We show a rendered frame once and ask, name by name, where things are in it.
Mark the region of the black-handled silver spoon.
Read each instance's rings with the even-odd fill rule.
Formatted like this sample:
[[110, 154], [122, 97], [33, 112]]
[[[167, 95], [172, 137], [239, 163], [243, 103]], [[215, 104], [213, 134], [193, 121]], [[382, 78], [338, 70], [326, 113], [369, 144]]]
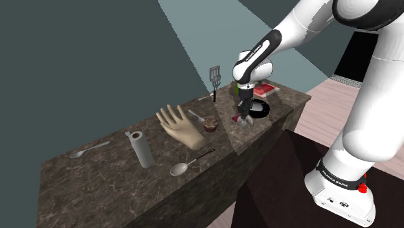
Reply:
[[175, 177], [175, 176], [180, 176], [180, 175], [184, 174], [192, 163], [196, 162], [198, 159], [201, 159], [202, 157], [204, 157], [208, 154], [211, 154], [212, 152], [215, 152], [215, 151], [216, 151], [215, 149], [211, 149], [188, 163], [178, 163], [178, 164], [174, 165], [170, 169], [170, 175]]

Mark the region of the red book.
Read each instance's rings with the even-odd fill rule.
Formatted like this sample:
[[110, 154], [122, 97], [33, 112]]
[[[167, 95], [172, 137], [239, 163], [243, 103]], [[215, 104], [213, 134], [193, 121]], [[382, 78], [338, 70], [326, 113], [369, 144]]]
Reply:
[[280, 89], [268, 83], [262, 83], [254, 87], [254, 95], [260, 98], [266, 98], [270, 94], [279, 91]]

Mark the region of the dark robot stand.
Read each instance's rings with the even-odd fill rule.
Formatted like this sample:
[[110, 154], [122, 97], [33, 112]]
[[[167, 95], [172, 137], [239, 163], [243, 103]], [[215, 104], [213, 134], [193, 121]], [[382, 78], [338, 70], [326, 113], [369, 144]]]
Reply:
[[[315, 204], [304, 176], [328, 147], [286, 130], [238, 191], [230, 228], [362, 228]], [[371, 168], [376, 219], [369, 228], [404, 228], [404, 180]]]

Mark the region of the long silver spoon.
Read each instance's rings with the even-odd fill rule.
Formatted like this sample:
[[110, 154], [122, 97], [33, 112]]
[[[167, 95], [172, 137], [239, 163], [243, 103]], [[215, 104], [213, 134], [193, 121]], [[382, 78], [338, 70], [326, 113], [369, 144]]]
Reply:
[[103, 143], [98, 144], [98, 145], [96, 145], [96, 146], [93, 146], [93, 147], [91, 147], [91, 148], [88, 148], [88, 149], [85, 149], [85, 150], [81, 150], [81, 151], [79, 151], [79, 152], [76, 152], [76, 153], [70, 155], [69, 157], [70, 157], [71, 159], [78, 158], [78, 157], [82, 156], [86, 151], [89, 151], [89, 150], [92, 150], [92, 149], [95, 149], [95, 148], [99, 148], [99, 147], [108, 145], [109, 143], [110, 143], [109, 141], [103, 142]]

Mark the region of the small silver spoon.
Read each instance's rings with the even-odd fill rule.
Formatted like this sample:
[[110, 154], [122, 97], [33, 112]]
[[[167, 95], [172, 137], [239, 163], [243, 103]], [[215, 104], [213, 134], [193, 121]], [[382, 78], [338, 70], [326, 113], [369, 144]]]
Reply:
[[205, 122], [205, 119], [204, 119], [203, 117], [200, 117], [199, 115], [197, 115], [196, 113], [194, 113], [192, 110], [189, 109], [188, 112], [191, 113], [193, 116], [197, 117], [197, 119], [198, 119], [198, 121], [199, 121], [200, 123], [204, 123], [204, 122]]

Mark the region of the black plate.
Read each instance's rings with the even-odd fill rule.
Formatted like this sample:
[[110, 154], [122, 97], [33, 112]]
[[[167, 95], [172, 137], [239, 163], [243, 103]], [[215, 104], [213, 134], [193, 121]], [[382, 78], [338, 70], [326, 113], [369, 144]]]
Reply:
[[269, 104], [264, 100], [253, 99], [252, 107], [249, 110], [249, 115], [254, 119], [262, 119], [268, 116], [270, 112]]

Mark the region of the grey paper towel roll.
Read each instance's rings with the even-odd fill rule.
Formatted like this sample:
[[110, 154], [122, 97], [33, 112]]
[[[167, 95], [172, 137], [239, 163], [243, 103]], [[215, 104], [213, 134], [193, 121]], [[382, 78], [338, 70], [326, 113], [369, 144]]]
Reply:
[[145, 134], [142, 131], [134, 131], [132, 133], [126, 131], [125, 135], [130, 140], [131, 146], [135, 151], [141, 167], [150, 167], [153, 164], [153, 155]]

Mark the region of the chocolate cupcake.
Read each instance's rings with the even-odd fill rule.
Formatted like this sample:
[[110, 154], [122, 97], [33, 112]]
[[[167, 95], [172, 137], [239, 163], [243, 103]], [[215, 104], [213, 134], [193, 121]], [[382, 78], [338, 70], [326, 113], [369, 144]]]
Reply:
[[218, 127], [218, 122], [216, 119], [213, 118], [207, 118], [204, 120], [203, 122], [203, 127], [205, 129], [206, 132], [214, 132], [216, 131], [217, 127]]

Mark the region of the beige mannequin hand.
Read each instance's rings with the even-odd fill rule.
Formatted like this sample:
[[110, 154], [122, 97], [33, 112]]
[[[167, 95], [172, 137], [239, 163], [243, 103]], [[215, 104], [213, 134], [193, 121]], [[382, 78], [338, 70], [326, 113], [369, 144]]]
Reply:
[[160, 109], [160, 112], [156, 113], [161, 126], [167, 134], [180, 143], [183, 143], [191, 150], [199, 150], [204, 147], [206, 143], [204, 136], [202, 136], [202, 134], [200, 134], [196, 127], [190, 122], [181, 106], [177, 105], [177, 110], [181, 118], [174, 113], [174, 109], [171, 105], [168, 104], [167, 108], [171, 117], [169, 117], [163, 108]]

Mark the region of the grey round object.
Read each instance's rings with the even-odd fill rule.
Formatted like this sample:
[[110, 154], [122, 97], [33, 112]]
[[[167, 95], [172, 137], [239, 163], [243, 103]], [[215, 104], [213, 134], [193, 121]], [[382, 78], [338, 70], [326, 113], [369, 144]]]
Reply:
[[250, 115], [247, 115], [244, 119], [239, 116], [237, 118], [237, 124], [242, 128], [251, 128], [254, 126], [253, 118]]

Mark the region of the slotted grey spatula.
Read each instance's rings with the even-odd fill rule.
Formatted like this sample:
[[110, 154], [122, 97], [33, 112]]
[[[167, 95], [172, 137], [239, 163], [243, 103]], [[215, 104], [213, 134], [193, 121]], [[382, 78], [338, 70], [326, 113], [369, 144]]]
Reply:
[[213, 90], [213, 102], [216, 101], [216, 89], [221, 84], [220, 66], [211, 67], [209, 69], [209, 80], [212, 82]]

